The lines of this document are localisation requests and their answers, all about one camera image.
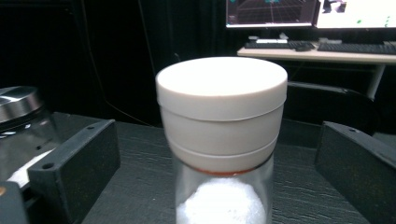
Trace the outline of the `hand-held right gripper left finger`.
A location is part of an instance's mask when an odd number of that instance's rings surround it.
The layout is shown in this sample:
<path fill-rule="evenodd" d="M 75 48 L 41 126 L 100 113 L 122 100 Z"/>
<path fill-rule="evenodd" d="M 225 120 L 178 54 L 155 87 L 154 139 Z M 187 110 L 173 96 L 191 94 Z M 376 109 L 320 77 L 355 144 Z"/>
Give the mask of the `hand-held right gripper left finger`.
<path fill-rule="evenodd" d="M 120 168 L 113 120 L 91 124 L 28 169 L 35 224 L 80 224 Z"/>

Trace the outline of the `bright-screen monitor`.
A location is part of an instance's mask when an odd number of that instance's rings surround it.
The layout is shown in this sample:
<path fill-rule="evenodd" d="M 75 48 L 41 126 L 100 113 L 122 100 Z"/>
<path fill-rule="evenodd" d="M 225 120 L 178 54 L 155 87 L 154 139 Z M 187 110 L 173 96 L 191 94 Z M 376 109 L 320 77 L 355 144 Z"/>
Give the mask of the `bright-screen monitor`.
<path fill-rule="evenodd" d="M 319 29 L 396 28 L 396 0 L 319 0 Z"/>

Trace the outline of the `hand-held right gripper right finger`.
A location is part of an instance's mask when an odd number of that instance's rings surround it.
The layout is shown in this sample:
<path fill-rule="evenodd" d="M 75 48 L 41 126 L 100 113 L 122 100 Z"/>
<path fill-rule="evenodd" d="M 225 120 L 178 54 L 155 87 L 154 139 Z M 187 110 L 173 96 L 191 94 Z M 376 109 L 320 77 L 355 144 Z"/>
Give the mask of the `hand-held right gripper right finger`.
<path fill-rule="evenodd" d="M 396 149 L 325 121 L 315 158 L 324 176 L 371 224 L 396 224 Z"/>

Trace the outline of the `black chair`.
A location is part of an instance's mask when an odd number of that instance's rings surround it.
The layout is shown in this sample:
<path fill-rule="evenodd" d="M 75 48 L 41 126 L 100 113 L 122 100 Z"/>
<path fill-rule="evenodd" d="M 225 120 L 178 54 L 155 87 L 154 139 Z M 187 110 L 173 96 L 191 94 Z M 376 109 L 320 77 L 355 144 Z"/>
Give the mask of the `black chair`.
<path fill-rule="evenodd" d="M 320 125 L 331 121 L 373 135 L 380 117 L 374 102 L 359 92 L 312 83 L 288 83 L 284 118 Z"/>

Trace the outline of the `dark-screen monitor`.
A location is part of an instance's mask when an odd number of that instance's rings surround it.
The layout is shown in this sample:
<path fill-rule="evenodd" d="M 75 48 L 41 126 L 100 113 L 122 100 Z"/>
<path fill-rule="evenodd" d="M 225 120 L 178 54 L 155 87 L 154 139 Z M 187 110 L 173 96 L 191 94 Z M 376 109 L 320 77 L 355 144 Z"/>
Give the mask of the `dark-screen monitor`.
<path fill-rule="evenodd" d="M 318 0 L 227 0 L 227 28 L 309 27 Z"/>

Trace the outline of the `white desk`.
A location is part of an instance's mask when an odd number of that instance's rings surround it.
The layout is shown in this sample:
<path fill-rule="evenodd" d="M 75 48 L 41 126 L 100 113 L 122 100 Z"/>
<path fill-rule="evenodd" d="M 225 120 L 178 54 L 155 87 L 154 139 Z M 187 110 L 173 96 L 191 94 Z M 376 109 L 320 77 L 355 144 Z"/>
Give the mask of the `white desk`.
<path fill-rule="evenodd" d="M 374 100 L 381 78 L 387 65 L 396 65 L 395 55 L 354 54 L 345 52 L 317 51 L 298 52 L 292 49 L 245 49 L 237 51 L 238 56 L 265 60 L 310 61 L 322 63 L 352 63 L 374 65 L 366 96 Z"/>

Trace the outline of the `white-lid glass jar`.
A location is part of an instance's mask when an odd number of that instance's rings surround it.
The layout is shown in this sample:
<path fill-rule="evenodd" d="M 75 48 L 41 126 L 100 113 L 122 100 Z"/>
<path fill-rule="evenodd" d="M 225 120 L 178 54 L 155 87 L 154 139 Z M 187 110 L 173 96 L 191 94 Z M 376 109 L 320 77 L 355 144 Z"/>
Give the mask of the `white-lid glass jar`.
<path fill-rule="evenodd" d="M 281 66 L 245 57 L 189 60 L 158 73 L 176 224 L 272 224 L 287 78 Z"/>

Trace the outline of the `black low shelf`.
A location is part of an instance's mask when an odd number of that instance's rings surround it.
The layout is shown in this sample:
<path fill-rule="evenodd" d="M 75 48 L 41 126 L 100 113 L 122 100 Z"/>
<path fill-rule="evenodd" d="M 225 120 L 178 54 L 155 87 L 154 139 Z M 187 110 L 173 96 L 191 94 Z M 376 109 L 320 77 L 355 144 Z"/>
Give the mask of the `black low shelf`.
<path fill-rule="evenodd" d="M 120 169 L 83 224 L 173 224 L 172 156 L 163 130 L 120 122 Z M 321 126 L 285 120 L 275 149 L 274 224 L 371 224 L 315 166 Z"/>

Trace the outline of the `black keyboard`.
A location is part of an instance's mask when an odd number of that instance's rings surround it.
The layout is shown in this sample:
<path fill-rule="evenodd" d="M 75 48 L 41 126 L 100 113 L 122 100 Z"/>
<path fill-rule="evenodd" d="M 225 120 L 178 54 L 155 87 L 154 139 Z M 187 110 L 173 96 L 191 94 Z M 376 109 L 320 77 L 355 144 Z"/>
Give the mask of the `black keyboard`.
<path fill-rule="evenodd" d="M 318 51 L 396 55 L 396 47 L 384 44 L 323 43 L 318 45 Z"/>
<path fill-rule="evenodd" d="M 306 41 L 290 41 L 290 42 L 274 42 L 274 43 L 259 43 L 248 42 L 245 44 L 246 49 L 299 49 L 308 48 L 313 49 L 315 46 Z"/>

